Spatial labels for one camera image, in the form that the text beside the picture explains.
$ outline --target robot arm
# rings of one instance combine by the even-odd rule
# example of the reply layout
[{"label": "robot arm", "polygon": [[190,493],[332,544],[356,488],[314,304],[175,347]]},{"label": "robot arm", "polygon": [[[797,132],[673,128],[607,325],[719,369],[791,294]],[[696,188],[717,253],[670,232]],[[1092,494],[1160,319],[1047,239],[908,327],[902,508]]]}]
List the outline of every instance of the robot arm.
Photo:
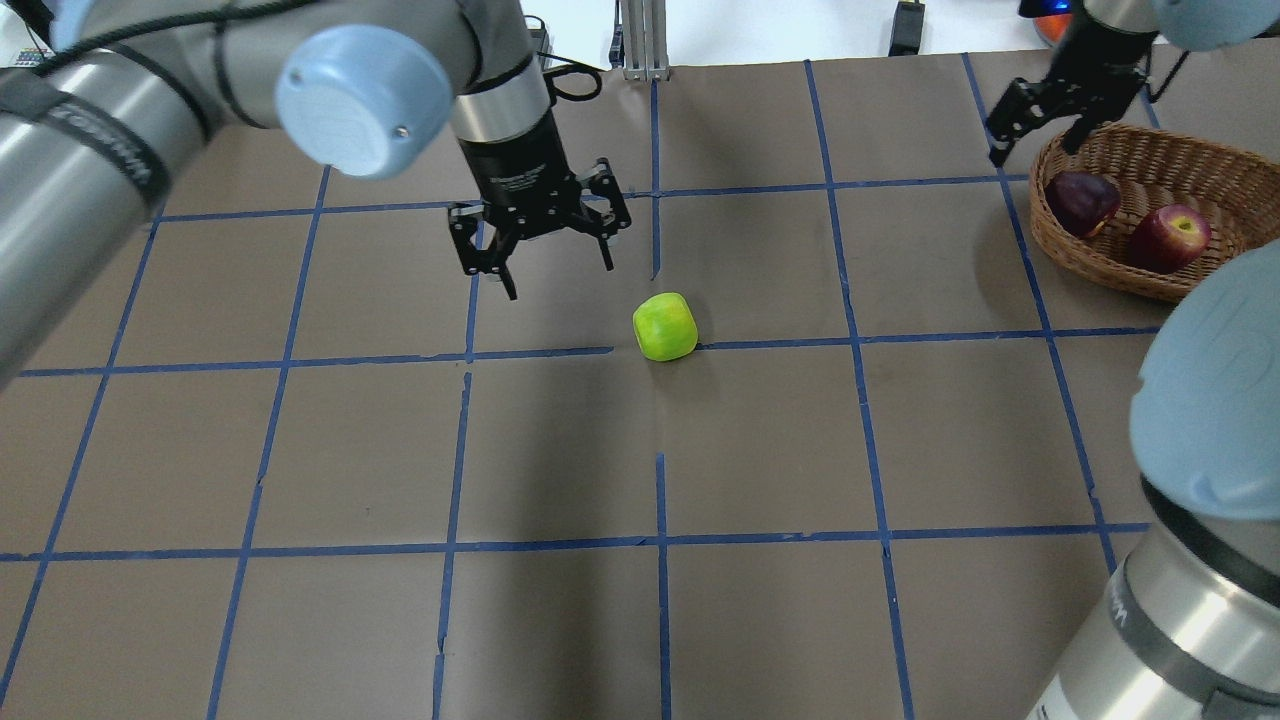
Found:
[{"label": "robot arm", "polygon": [[[1051,14],[1060,0],[1023,0],[1028,17]],[[1062,146],[1075,152],[1102,123],[1119,120],[1147,81],[1138,67],[1161,32],[1187,50],[1236,45],[1280,18],[1280,0],[1083,0],[1041,82],[1015,78],[987,118],[1004,165],[1014,145],[1050,120],[1079,115]]]},{"label": "robot arm", "polygon": [[518,0],[64,0],[52,37],[52,63],[0,76],[0,387],[230,122],[380,178],[452,120],[483,199],[451,209],[458,258],[512,299],[520,240],[570,227],[612,269],[630,224],[607,160],[568,168]]}]

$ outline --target green object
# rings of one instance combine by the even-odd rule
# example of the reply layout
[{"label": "green object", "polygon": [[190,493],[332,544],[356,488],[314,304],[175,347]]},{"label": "green object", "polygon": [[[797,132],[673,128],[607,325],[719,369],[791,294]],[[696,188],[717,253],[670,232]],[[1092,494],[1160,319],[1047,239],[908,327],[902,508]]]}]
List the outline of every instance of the green object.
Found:
[{"label": "green object", "polygon": [[631,316],[640,352],[657,363],[684,357],[698,347],[698,324],[678,292],[655,295]]}]

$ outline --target brown woven basket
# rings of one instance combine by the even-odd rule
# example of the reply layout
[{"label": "brown woven basket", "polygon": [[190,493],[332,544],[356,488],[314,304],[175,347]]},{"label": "brown woven basket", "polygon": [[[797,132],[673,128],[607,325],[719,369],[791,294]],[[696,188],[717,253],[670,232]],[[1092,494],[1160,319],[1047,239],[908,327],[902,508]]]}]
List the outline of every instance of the brown woven basket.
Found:
[{"label": "brown woven basket", "polygon": [[[1032,236],[1055,263],[1098,284],[1178,302],[1228,260],[1280,236],[1280,165],[1261,155],[1124,124],[1094,132],[1075,155],[1061,141],[1051,140],[1032,165]],[[1064,231],[1044,201],[1044,186],[1064,170],[1096,173],[1120,188],[1120,211],[1092,238]],[[1213,231],[1208,250],[1167,275],[1126,265],[1133,229],[1172,202],[1204,215]]]}]

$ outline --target red apple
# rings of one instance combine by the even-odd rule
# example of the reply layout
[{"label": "red apple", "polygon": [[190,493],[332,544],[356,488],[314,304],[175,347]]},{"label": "red apple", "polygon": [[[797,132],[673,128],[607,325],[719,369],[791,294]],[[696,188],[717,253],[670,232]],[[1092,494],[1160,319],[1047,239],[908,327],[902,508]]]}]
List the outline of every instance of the red apple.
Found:
[{"label": "red apple", "polygon": [[1129,264],[1153,273],[1176,273],[1208,247],[1208,220],[1187,205],[1152,210],[1129,236]]},{"label": "red apple", "polygon": [[1066,172],[1044,187],[1044,200],[1062,229],[1093,237],[1120,210],[1120,191],[1102,176]]}]

